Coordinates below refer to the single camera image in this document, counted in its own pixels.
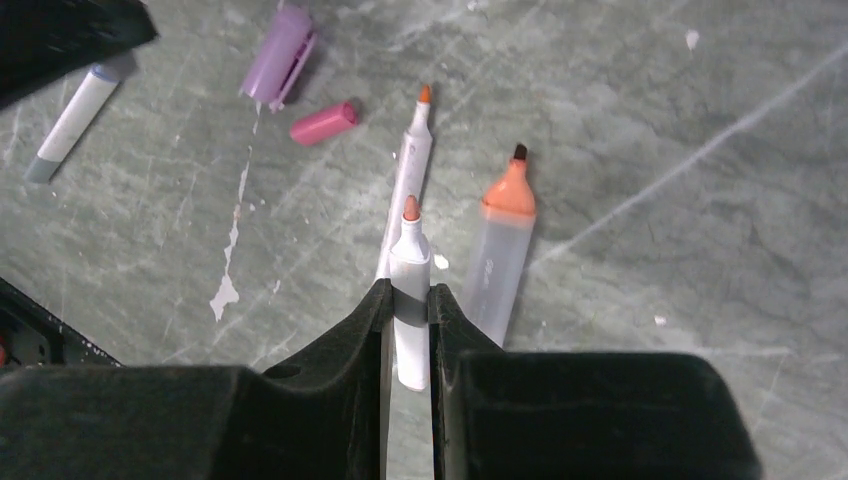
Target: orange marker tip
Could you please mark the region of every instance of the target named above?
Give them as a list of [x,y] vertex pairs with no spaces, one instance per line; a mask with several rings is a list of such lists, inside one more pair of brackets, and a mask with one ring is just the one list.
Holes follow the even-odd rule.
[[418,101],[421,103],[430,103],[430,85],[421,87],[421,93],[418,95]]
[[406,204],[403,206],[403,219],[407,222],[414,222],[421,218],[421,207],[418,206],[418,200],[415,195],[406,197]]

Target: marker cap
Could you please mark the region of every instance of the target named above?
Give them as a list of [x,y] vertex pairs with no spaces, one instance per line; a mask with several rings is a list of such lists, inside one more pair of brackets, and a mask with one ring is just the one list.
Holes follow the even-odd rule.
[[342,102],[294,122],[289,133],[295,142],[309,146],[350,130],[358,122],[353,105]]
[[312,48],[316,35],[305,9],[285,5],[274,16],[259,55],[242,82],[241,91],[272,111],[282,108]]

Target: orange marker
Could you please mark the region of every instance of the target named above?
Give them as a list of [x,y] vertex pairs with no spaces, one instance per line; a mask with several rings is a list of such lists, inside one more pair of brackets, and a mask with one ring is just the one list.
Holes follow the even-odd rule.
[[527,147],[519,143],[506,173],[483,195],[483,226],[459,298],[465,316],[499,346],[536,223],[536,199],[526,172]]

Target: brush tip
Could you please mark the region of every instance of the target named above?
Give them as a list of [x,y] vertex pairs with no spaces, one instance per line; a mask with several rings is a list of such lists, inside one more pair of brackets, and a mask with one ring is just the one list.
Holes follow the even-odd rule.
[[527,160],[527,147],[525,147],[523,143],[516,145],[515,153],[512,155],[512,158],[516,160]]
[[421,103],[430,103],[430,85],[421,87],[421,93],[418,95],[418,101]]
[[406,204],[403,206],[403,219],[407,222],[414,222],[421,218],[421,207],[418,206],[418,200],[415,195],[406,197]]

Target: clear marker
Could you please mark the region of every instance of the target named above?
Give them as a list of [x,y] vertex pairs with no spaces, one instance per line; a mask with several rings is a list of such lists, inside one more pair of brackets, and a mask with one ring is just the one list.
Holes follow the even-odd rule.
[[400,238],[401,213],[406,198],[410,195],[421,198],[424,175],[427,173],[427,163],[430,160],[430,147],[433,145],[433,136],[427,127],[429,116],[430,86],[424,85],[415,105],[412,124],[403,134],[397,177],[392,191],[392,203],[389,206],[386,230],[383,232],[383,243],[380,246],[380,258],[377,262],[375,280],[389,276],[389,249]]
[[389,252],[398,380],[406,388],[420,392],[430,381],[427,294],[432,258],[421,228],[421,210],[412,195],[406,199],[400,230],[400,238]]
[[118,84],[136,68],[132,52],[93,66],[41,144],[24,179],[34,183],[49,182]]
[[506,173],[483,196],[483,226],[459,297],[468,320],[501,347],[536,223],[526,172],[527,147],[518,144]]

